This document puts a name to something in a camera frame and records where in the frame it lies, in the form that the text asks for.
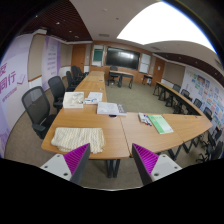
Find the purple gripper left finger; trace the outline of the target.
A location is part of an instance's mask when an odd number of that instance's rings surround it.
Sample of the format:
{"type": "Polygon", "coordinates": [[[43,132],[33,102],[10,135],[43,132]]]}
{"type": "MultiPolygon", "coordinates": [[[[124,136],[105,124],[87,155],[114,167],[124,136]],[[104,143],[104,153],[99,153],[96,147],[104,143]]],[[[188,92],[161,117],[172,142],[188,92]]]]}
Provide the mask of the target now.
{"type": "Polygon", "coordinates": [[[90,153],[90,144],[85,144],[65,155],[54,155],[41,169],[79,185],[90,153]]]}

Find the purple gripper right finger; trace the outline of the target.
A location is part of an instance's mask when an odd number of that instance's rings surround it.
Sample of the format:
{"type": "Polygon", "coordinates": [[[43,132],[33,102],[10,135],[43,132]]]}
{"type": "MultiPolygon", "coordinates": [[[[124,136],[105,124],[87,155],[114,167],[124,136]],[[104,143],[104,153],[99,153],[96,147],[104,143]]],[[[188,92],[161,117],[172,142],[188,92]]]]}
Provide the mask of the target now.
{"type": "Polygon", "coordinates": [[[157,155],[135,143],[132,144],[132,155],[143,185],[181,170],[181,167],[166,154],[157,155]]]}

